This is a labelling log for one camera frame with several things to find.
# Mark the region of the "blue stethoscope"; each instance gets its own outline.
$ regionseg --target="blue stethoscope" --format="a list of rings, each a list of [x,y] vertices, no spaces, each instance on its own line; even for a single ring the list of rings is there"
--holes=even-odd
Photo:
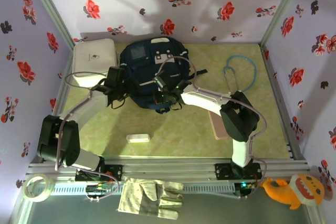
[[[226,71],[228,69],[230,69],[233,72],[235,80],[236,80],[237,89],[239,90],[239,88],[238,88],[238,82],[237,82],[237,78],[236,78],[236,70],[229,65],[230,60],[232,60],[233,58],[243,58],[243,59],[247,60],[248,62],[250,62],[252,64],[252,66],[254,67],[253,81],[252,81],[252,83],[247,88],[245,88],[245,89],[242,90],[242,92],[245,92],[245,91],[249,90],[250,88],[252,88],[252,86],[256,82],[256,78],[257,78],[257,66],[255,65],[255,63],[251,59],[247,58],[246,56],[243,56],[243,55],[232,55],[232,56],[230,56],[227,59],[227,61],[226,61],[226,66],[223,68],[223,73],[224,73],[224,77],[225,77],[227,86],[229,88],[229,93],[232,93],[232,90],[230,89],[229,83],[228,83],[227,78],[226,78]]]

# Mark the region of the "blue cable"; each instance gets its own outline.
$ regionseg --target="blue cable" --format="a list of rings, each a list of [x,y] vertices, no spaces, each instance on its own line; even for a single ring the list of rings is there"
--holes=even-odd
[[[245,88],[244,90],[242,90],[242,92],[245,92],[245,91],[249,90],[250,88],[252,88],[252,86],[256,82],[256,79],[257,79],[257,66],[255,65],[255,63],[250,58],[247,58],[246,56],[243,56],[243,55],[232,55],[226,61],[226,66],[223,69],[224,74],[225,74],[225,72],[226,72],[227,69],[232,70],[233,74],[236,74],[235,69],[233,67],[230,67],[230,65],[229,65],[230,60],[232,60],[233,58],[243,58],[243,59],[249,61],[252,64],[252,66],[254,67],[253,81],[252,81],[252,83],[247,88]]]

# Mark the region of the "floor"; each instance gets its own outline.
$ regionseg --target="floor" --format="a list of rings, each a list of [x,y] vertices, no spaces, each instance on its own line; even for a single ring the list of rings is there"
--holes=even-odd
[[[120,53],[126,44],[116,45]],[[258,45],[254,44],[186,44],[191,61],[198,70],[208,73],[199,76],[196,84],[202,88],[227,93],[223,75],[226,59],[231,55],[244,55],[253,60],[258,74],[255,85],[245,95],[268,122],[267,131],[256,138],[253,153],[261,158],[288,158],[278,111],[269,84],[265,65]],[[233,59],[240,89],[247,87],[253,78],[253,67],[244,59]],[[228,74],[231,89],[233,76]],[[65,110],[71,109],[87,95],[86,90],[71,88]],[[258,131],[263,123],[259,122]],[[126,141],[128,134],[148,133],[148,143]],[[216,140],[208,112],[194,106],[160,115],[152,110],[137,107],[127,99],[123,107],[107,107],[96,114],[80,131],[81,148],[98,155],[109,156],[170,156],[170,157],[231,157],[232,139]]]

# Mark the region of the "metal frame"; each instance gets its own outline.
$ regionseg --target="metal frame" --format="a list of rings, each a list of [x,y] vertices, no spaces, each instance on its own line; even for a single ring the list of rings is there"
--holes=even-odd
[[[285,10],[287,9],[288,4],[290,3],[291,0],[281,0],[278,9],[271,21],[271,23],[269,24],[268,28],[266,29],[266,32],[264,34],[264,36],[261,39],[260,45],[263,47],[267,40],[270,38],[270,36],[272,35],[273,31],[275,30],[275,26],[279,23],[282,14],[285,12]]]
[[[59,13],[57,12],[55,6],[51,0],[41,0],[48,10],[51,18],[53,19],[55,25],[60,30],[64,40],[70,49],[73,49],[74,42],[68,33],[66,26],[64,25]],[[261,41],[261,48],[265,45],[267,39],[270,37],[274,27],[279,22],[279,17],[284,12],[287,7],[289,0],[282,0],[278,11],[276,12],[271,24],[269,25],[265,35]],[[69,57],[67,66],[65,69],[64,77],[71,72],[72,64],[72,54]],[[283,133],[287,141],[288,151],[292,153],[292,158],[296,159],[267,159],[267,177],[273,178],[285,178],[290,179],[290,177],[297,173],[309,173],[310,168],[306,160],[302,156],[300,149],[292,136],[292,130],[289,129],[287,124],[289,115],[286,108],[284,107],[281,92],[279,87],[274,83],[272,76],[273,68],[272,65],[266,67],[268,77],[271,83],[273,93],[275,95],[276,104],[278,107],[279,116],[282,123]],[[67,95],[69,92],[69,87],[62,82],[59,94],[58,102],[54,110],[54,114],[59,114],[63,111]],[[197,184],[197,185],[212,185],[227,184],[228,181],[216,180],[215,167],[216,163],[229,163],[229,158],[155,158],[155,157],[144,157],[144,158],[134,158],[134,157],[118,157],[114,159],[109,159],[106,161],[107,164],[121,164],[123,165],[123,176],[122,181],[125,177],[134,178],[147,178],[147,179],[168,179],[170,181],[178,181],[187,184]],[[26,178],[36,173],[43,173],[52,178],[57,185],[64,184],[64,182],[70,183],[70,185],[84,185],[83,183],[75,182],[76,170],[71,167],[62,167],[59,171],[54,171],[55,163],[46,161],[40,164],[31,164],[26,173]],[[265,166],[260,163],[261,170],[264,171]],[[242,182],[241,180],[230,180],[233,182]],[[26,224],[29,219],[29,213],[33,206],[31,201],[23,199],[22,193],[19,194],[17,202],[12,214],[12,219],[10,223],[12,224]],[[321,207],[306,207],[307,215],[311,220],[311,223],[323,224],[325,223],[323,210]]]
[[[266,159],[267,176],[273,178],[290,179],[292,175],[297,173],[309,173],[309,165],[305,160],[292,159]],[[232,183],[241,183],[242,180],[216,180],[215,164],[229,163],[229,158],[155,158],[155,157],[118,157],[109,159],[107,164],[123,165],[123,175],[121,186],[126,177],[146,178],[146,179],[168,179],[169,181],[182,182],[190,188],[205,188],[205,191],[187,190],[186,193],[207,193],[219,191],[232,191]],[[61,167],[58,171],[54,171],[55,164],[46,161],[42,164],[31,164],[28,168],[27,177],[43,173],[52,178],[59,188],[63,187],[66,190],[54,190],[52,195],[83,195],[84,190],[80,192],[72,190],[72,188],[84,188],[85,182],[75,182],[76,169],[72,167]],[[263,163],[260,163],[262,172],[265,170]],[[17,201],[17,209],[15,212],[16,218],[11,224],[26,224],[29,219],[30,210],[33,206],[31,201],[22,199],[20,194]],[[323,213],[320,207],[307,207],[307,217],[313,224],[325,223]]]
[[[273,65],[270,61],[268,61],[268,64],[266,65],[265,52],[261,46],[260,46],[260,50],[263,56],[262,58],[264,59],[267,76],[268,76],[268,79],[269,79],[269,82],[270,82],[270,85],[271,85],[271,88],[274,94],[274,98],[276,100],[276,105],[277,105],[277,109],[278,109],[278,113],[280,117],[280,123],[281,123],[282,131],[283,131],[283,135],[286,140],[286,144],[287,146],[289,146],[293,159],[304,159],[304,156],[301,153],[298,141],[296,140],[296,136],[292,128],[290,127],[290,124],[286,123],[286,122],[290,122],[290,116],[286,109],[286,105],[285,105],[284,98],[280,90],[280,86],[278,82],[275,81],[273,78],[273,73],[274,73]]]

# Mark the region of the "white eraser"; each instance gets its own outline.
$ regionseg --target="white eraser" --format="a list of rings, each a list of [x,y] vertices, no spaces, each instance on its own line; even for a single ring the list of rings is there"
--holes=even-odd
[[[129,143],[146,143],[149,142],[150,139],[148,134],[132,134],[126,136],[126,140]]]

